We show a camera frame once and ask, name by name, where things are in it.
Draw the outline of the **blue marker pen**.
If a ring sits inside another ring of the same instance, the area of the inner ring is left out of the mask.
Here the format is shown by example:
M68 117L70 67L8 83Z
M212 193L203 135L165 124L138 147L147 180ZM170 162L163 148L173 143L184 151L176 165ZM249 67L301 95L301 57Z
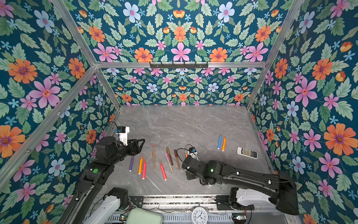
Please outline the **blue marker pen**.
M219 137L217 149L220 150L221 146L222 146L222 135L220 135Z

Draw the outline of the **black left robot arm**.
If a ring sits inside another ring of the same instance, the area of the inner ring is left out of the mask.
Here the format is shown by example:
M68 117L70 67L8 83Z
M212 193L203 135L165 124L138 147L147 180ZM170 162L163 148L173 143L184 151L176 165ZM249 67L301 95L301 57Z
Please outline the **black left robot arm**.
M96 144L97 156L82 171L76 185L76 192L61 216L60 224L80 224L84 220L92 202L114 171L115 165L127 156L141 153L145 139L128 140L124 145L113 136L102 138Z

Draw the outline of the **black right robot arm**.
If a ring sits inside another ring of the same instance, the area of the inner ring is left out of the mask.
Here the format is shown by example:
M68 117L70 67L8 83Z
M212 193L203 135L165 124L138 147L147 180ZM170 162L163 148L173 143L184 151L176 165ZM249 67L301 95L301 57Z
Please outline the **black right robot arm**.
M299 206L297 186L286 172L278 174L261 174L233 167L221 161L210 160L208 163L188 156L182 162L187 180L198 179L200 184L231 184L253 189L268 196L268 201L280 212L297 216Z

